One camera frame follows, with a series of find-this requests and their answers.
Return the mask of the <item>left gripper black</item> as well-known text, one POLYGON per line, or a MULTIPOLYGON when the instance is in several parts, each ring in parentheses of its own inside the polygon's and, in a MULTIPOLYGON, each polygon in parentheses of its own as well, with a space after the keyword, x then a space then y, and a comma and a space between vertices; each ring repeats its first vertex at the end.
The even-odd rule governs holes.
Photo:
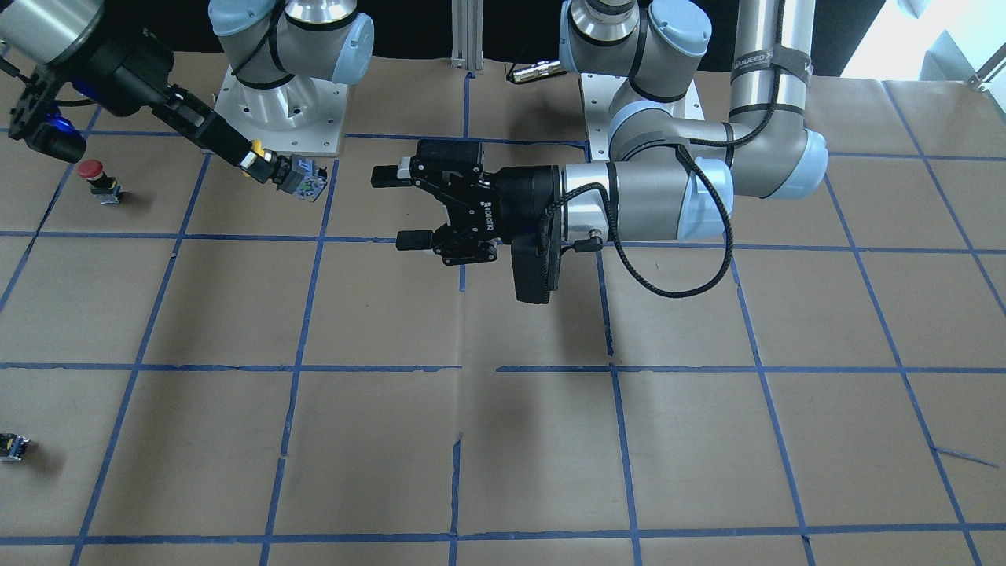
POLYGON ((413 184, 448 215, 437 230, 400 230, 396 250, 431 251, 448 266, 489 263, 498 259, 496 241, 511 244, 518 233, 538 232, 543 211, 557 200, 560 169, 509 166, 490 173, 483 164, 478 141, 420 140, 413 156, 374 166, 374 189, 413 184))

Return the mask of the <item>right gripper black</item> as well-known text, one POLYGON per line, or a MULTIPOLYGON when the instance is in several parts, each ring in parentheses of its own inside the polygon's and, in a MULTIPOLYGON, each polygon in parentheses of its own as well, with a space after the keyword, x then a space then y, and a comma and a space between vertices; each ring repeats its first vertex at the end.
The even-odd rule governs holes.
POLYGON ((155 117, 227 164, 252 177, 272 176, 272 161, 256 153, 252 140, 197 96, 169 83, 174 62, 173 51, 145 30, 127 35, 94 28, 71 45, 71 83, 116 117, 149 107, 155 117))

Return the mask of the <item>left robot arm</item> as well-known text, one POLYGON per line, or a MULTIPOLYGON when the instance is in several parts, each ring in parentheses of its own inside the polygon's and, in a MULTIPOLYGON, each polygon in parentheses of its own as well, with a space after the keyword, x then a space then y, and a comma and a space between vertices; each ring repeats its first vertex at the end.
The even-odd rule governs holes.
POLYGON ((800 198, 825 175, 828 150, 802 118, 811 61, 812 1, 743 1, 725 121, 687 119, 687 95, 712 26, 691 1, 567 1, 560 63, 580 76, 624 80, 603 106, 606 154, 589 164, 485 171, 474 141, 424 139, 373 186, 416 186, 446 209, 437 230, 403 230, 400 250, 446 264, 511 250, 514 271, 551 270, 560 245, 683 241, 732 232, 734 197, 800 198))

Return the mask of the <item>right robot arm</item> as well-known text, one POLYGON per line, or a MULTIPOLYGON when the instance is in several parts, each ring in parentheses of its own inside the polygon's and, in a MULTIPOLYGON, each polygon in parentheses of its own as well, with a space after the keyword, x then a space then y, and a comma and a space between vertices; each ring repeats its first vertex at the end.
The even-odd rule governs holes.
POLYGON ((2 62, 23 83, 8 135, 41 154, 75 164, 82 133, 61 114, 65 85, 116 117, 148 108, 197 147, 257 182, 286 193, 320 189, 327 173, 312 159, 252 141, 197 95, 173 83, 175 50, 218 50, 249 95, 279 95, 292 119, 314 80, 355 85, 373 56, 374 23, 355 1, 4 1, 2 40, 35 62, 30 75, 2 62))

